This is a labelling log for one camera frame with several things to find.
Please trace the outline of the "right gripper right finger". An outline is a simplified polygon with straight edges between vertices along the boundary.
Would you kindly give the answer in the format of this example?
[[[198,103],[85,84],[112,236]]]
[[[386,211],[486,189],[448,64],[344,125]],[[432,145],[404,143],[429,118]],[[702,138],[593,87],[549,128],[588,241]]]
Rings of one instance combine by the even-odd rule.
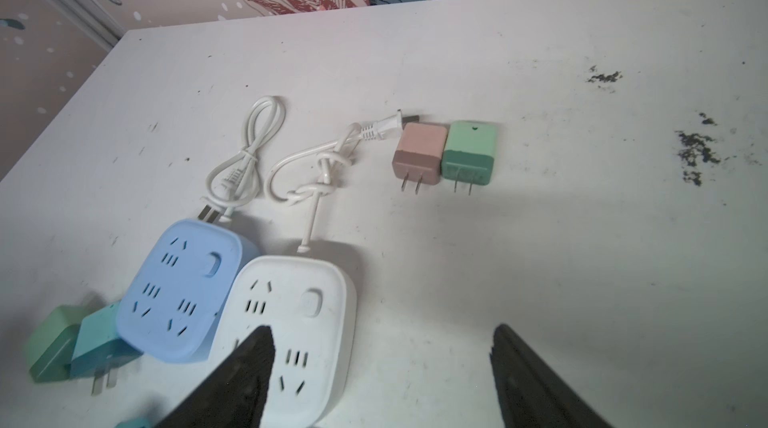
[[[506,427],[609,425],[508,325],[495,328],[489,358]]]

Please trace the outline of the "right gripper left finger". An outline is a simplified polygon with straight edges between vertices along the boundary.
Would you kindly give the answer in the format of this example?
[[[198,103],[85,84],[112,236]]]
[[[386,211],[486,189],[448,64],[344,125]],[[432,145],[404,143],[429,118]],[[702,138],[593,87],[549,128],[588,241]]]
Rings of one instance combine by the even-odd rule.
[[[257,327],[161,427],[259,427],[276,356],[272,329]]]

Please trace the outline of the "brown plug adapter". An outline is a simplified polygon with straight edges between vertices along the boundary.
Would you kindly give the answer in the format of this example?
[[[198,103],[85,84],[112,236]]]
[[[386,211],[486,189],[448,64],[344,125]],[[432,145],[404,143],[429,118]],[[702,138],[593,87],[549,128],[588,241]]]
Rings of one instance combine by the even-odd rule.
[[[434,186],[440,182],[447,137],[448,128],[442,125],[418,122],[405,125],[392,159],[402,191],[409,182],[416,184],[415,193],[422,185]]]

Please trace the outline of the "teal plug adapter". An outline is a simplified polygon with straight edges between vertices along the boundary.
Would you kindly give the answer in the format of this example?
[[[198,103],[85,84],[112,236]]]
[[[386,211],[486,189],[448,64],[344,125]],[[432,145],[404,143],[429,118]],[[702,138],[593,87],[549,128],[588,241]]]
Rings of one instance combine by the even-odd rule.
[[[132,418],[118,423],[115,428],[151,428],[152,423],[145,417]]]

